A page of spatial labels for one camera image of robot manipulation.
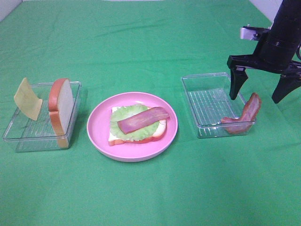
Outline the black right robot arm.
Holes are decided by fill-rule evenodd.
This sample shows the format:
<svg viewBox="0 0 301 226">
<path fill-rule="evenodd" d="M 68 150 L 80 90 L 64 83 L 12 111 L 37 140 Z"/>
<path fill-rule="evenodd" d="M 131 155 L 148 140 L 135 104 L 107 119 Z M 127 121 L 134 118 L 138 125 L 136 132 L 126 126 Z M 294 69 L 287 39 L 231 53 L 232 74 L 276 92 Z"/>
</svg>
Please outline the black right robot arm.
<svg viewBox="0 0 301 226">
<path fill-rule="evenodd" d="M 236 99 L 242 85 L 248 79 L 247 68 L 280 74 L 272 99 L 279 103 L 284 97 L 301 86 L 301 64 L 293 56 L 300 54 L 301 2 L 282 1 L 271 28 L 245 26 L 250 39 L 257 46 L 250 55 L 230 55 L 230 98 Z"/>
</svg>

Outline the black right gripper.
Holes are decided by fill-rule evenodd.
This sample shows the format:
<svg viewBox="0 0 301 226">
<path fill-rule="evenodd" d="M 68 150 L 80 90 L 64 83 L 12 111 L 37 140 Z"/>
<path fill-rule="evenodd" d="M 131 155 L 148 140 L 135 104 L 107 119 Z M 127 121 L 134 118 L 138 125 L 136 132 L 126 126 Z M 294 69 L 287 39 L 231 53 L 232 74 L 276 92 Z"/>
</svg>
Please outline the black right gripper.
<svg viewBox="0 0 301 226">
<path fill-rule="evenodd" d="M 275 104 L 301 86 L 301 64 L 292 58 L 301 43 L 300 29 L 284 29 L 267 33 L 252 54 L 230 55 L 227 66 L 230 70 L 230 98 L 235 100 L 248 79 L 246 68 L 282 74 L 272 94 Z"/>
</svg>

